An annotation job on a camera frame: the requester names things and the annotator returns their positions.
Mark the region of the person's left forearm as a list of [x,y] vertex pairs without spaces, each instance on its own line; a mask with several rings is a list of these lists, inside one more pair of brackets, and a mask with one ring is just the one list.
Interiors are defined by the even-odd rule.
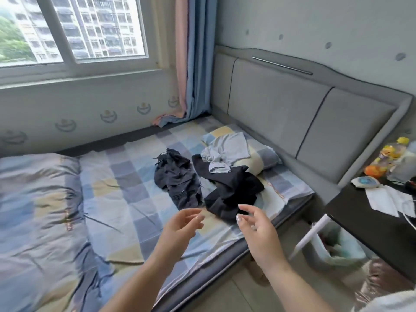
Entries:
[[100,312],[151,312],[165,280],[179,259],[168,253],[151,255]]

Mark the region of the grey padded headboard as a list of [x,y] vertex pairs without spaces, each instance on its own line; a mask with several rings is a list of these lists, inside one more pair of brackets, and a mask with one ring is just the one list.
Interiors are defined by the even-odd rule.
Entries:
[[413,100],[305,59],[215,48],[214,117],[273,147],[322,205],[379,149]]

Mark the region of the clear plastic bag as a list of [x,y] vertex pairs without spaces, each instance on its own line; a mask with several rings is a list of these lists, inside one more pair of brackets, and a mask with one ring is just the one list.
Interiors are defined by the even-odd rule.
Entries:
[[378,257],[365,263],[361,270],[364,279],[355,293],[355,309],[365,307],[375,298],[416,288],[416,282],[410,281]]

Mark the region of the trash bin with bag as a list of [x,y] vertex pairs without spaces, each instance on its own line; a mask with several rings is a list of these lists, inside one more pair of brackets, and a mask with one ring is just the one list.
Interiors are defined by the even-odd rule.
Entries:
[[360,242],[332,220],[312,236],[302,254],[312,268],[326,273],[349,273],[370,260]]

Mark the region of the person's right hand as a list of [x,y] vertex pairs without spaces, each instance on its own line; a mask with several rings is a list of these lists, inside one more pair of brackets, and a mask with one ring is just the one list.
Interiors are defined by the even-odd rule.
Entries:
[[268,216],[258,207],[239,204],[239,209],[256,219],[257,231],[241,231],[249,251],[262,269],[268,262],[287,261],[277,231]]

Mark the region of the white framed window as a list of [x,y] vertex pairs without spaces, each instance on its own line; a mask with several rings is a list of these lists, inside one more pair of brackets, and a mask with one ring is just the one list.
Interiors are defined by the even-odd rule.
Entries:
[[0,0],[0,88],[160,69],[155,0]]

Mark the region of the checkered pillow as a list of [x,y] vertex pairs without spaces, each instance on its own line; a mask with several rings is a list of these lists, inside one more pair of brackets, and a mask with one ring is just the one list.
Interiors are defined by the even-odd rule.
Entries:
[[262,144],[261,142],[257,141],[251,135],[249,135],[246,131],[242,130],[241,127],[235,124],[222,126],[208,134],[205,134],[202,137],[202,142],[203,142],[203,138],[206,136],[216,138],[216,137],[228,134],[228,133],[237,133],[237,132],[244,133],[245,138],[247,140],[249,152],[251,154],[251,158],[237,161],[233,167],[247,166],[248,172],[252,173],[253,175],[258,175],[263,170],[274,167],[277,164],[282,163],[277,153],[271,147],[266,146]]

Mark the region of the clear plastic bottle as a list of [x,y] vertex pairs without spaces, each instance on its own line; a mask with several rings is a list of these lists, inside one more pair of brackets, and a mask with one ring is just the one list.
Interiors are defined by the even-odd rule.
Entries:
[[387,180],[405,184],[413,177],[416,177],[416,148],[405,151],[397,164],[388,172]]

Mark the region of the person's left hand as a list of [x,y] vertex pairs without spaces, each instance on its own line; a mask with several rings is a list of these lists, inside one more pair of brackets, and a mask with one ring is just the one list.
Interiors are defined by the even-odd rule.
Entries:
[[181,216],[176,213],[164,226],[154,252],[169,262],[179,262],[197,230],[204,227],[205,215]]

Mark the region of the blue checkered quilt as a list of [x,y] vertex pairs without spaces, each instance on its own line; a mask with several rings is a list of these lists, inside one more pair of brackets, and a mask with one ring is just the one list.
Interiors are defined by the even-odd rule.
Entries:
[[106,263],[90,243],[80,163],[0,158],[0,312],[98,312]]

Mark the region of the yellow capped bottle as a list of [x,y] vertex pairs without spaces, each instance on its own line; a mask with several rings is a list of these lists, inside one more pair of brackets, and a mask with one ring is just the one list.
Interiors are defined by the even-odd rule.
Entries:
[[385,145],[379,153],[381,160],[398,160],[405,152],[410,140],[407,137],[399,137],[395,142]]

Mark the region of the black garment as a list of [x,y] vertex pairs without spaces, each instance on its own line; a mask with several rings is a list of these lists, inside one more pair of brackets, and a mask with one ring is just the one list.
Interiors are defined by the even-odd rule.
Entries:
[[204,162],[200,155],[193,155],[192,163],[199,177],[216,186],[205,197],[206,210],[228,224],[236,222],[237,214],[248,214],[239,209],[239,204],[253,205],[257,194],[265,189],[257,176],[248,172],[247,166],[231,167],[227,173],[210,173],[209,162]]

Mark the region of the checkered bed sheet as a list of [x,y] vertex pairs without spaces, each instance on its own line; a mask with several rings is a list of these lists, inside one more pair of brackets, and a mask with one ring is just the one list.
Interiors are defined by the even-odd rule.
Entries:
[[[80,179],[90,243],[94,252],[107,265],[100,273],[104,302],[149,257],[162,227],[179,211],[169,194],[154,182],[157,157],[171,148],[191,161],[192,155],[200,154],[205,148],[202,137],[222,126],[212,116],[203,117],[137,141],[101,152],[91,151],[80,157]],[[290,199],[314,194],[304,181],[282,163],[256,176],[265,189],[274,190],[285,204]],[[203,189],[199,207],[205,216],[210,213],[206,210],[205,197],[214,188]],[[202,238],[208,239],[208,246],[212,246],[213,239],[207,237],[208,229],[199,230],[195,237],[200,236],[200,231]],[[175,265],[180,262],[185,262],[179,267],[181,274],[196,259],[184,260],[183,256]]]

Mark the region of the black table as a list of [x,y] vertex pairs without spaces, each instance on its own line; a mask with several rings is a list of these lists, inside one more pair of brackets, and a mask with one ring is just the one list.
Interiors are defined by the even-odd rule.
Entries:
[[416,283],[416,219],[373,210],[363,189],[347,185],[325,214],[404,277]]

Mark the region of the dark navy garment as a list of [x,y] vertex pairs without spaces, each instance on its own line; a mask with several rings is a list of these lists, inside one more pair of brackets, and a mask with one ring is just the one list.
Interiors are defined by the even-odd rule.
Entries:
[[154,182],[169,194],[178,210],[197,208],[202,201],[201,186],[191,161],[177,150],[167,148],[157,157]]

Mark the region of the white table leg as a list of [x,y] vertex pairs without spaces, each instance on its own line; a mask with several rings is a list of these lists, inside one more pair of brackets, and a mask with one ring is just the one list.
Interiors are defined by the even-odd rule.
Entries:
[[294,247],[292,253],[288,257],[288,260],[291,261],[303,248],[309,243],[315,235],[318,233],[331,221],[330,217],[327,214],[324,214],[319,221],[311,227],[311,229],[306,233],[306,235],[297,243]]

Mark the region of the grey mattress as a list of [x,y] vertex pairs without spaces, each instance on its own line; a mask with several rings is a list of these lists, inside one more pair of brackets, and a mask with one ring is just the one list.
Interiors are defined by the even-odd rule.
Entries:
[[[284,200],[270,189],[266,188],[258,194],[254,205],[262,209],[274,227],[281,231],[303,213],[314,197],[312,193],[290,199],[285,204]],[[207,237],[213,239],[212,246],[208,246],[207,238],[202,238],[202,231],[200,236],[191,240],[190,247],[184,254],[184,260],[196,259],[196,262],[190,264],[190,267],[181,274],[179,267],[185,262],[175,265],[151,312],[180,312],[202,296],[205,290],[219,283],[228,270],[250,255],[238,225],[228,225],[208,213],[204,228],[208,229]]]

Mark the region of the person's right forearm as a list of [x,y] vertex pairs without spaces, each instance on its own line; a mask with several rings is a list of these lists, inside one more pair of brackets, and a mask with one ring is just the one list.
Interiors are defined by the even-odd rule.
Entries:
[[287,261],[268,262],[262,270],[285,312],[335,312]]

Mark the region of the light grey garment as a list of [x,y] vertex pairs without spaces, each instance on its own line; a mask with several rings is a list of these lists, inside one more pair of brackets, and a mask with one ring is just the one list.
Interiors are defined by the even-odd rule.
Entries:
[[237,161],[251,158],[247,140],[243,132],[228,133],[216,138],[204,137],[206,147],[201,158],[208,162],[210,173],[229,173]]

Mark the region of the orange drink bottle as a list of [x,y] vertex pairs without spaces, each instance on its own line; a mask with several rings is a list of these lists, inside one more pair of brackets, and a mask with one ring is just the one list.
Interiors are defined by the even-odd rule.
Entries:
[[373,178],[381,178],[393,165],[390,157],[377,157],[371,164],[364,168],[364,174]]

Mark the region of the white tissue paper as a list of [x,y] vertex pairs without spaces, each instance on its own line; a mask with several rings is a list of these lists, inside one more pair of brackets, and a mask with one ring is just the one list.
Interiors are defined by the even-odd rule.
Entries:
[[382,185],[365,189],[370,207],[381,213],[399,217],[401,214],[416,218],[416,201],[412,195],[390,186]]

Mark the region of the white round device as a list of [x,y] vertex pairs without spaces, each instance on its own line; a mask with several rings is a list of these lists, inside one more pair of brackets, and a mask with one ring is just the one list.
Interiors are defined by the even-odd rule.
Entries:
[[352,179],[350,183],[357,189],[373,189],[381,186],[381,183],[371,176],[357,177]]

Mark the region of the pink and blue curtain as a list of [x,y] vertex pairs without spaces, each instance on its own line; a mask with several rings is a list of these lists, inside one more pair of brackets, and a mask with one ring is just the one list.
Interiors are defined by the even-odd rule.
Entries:
[[175,0],[175,61],[180,110],[154,119],[153,125],[193,120],[211,114],[218,0]]

